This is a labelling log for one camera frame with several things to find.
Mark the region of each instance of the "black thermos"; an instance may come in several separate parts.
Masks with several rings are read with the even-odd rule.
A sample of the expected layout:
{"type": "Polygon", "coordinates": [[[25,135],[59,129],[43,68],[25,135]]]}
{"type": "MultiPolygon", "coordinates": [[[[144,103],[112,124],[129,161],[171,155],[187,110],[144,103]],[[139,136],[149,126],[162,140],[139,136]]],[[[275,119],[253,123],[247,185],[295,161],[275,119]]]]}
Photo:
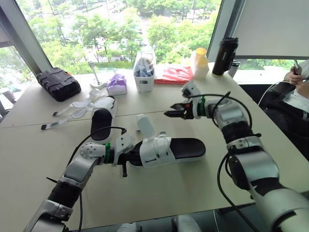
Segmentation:
{"type": "Polygon", "coordinates": [[[238,47],[238,38],[223,38],[220,42],[219,52],[212,69],[212,74],[221,76],[230,69],[235,51],[238,47]]]}

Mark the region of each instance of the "human hand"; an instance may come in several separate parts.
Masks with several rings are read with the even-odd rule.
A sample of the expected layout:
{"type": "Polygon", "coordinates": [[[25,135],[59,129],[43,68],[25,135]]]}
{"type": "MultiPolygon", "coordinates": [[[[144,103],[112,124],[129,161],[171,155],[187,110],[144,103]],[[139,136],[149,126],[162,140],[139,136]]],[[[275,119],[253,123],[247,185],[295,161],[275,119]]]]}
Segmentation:
{"type": "Polygon", "coordinates": [[[298,82],[302,81],[304,78],[302,75],[295,75],[294,70],[295,70],[294,66],[291,67],[291,71],[288,72],[284,77],[284,80],[289,81],[291,85],[296,85],[298,82]]]}
{"type": "Polygon", "coordinates": [[[309,99],[309,81],[299,81],[295,84],[295,88],[301,96],[309,99]]]}

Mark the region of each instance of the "white slipper strap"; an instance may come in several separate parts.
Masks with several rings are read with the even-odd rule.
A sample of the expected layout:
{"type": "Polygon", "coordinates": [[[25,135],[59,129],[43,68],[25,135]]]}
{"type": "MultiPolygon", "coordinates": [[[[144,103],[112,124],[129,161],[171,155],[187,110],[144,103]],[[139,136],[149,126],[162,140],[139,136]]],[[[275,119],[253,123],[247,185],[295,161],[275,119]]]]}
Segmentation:
{"type": "Polygon", "coordinates": [[[93,104],[91,104],[91,106],[94,109],[93,113],[96,110],[99,110],[99,109],[106,109],[111,113],[113,118],[115,118],[115,116],[116,116],[117,101],[114,98],[102,97],[102,98],[96,100],[93,104]]]}
{"type": "Polygon", "coordinates": [[[171,137],[166,137],[165,134],[157,138],[144,139],[140,146],[140,159],[143,167],[174,163],[175,156],[169,147],[170,141],[171,137]]]}

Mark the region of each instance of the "green ring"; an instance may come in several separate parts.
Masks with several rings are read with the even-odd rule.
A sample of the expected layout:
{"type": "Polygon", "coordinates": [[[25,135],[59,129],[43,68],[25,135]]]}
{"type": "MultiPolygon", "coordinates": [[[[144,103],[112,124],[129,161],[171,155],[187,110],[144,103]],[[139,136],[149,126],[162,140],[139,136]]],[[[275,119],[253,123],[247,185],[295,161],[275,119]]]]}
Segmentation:
{"type": "Polygon", "coordinates": [[[110,162],[110,155],[111,155],[111,143],[105,144],[105,160],[104,163],[110,162]]]}

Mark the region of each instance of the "black tool case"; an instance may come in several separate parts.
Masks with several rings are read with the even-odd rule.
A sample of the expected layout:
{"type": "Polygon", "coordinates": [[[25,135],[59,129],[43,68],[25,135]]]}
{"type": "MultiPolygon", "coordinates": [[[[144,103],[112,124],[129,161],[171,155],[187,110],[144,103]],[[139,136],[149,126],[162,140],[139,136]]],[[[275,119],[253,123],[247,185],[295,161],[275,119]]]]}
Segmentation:
{"type": "Polygon", "coordinates": [[[81,86],[68,72],[54,67],[36,76],[39,84],[58,102],[81,91],[81,86]]]}

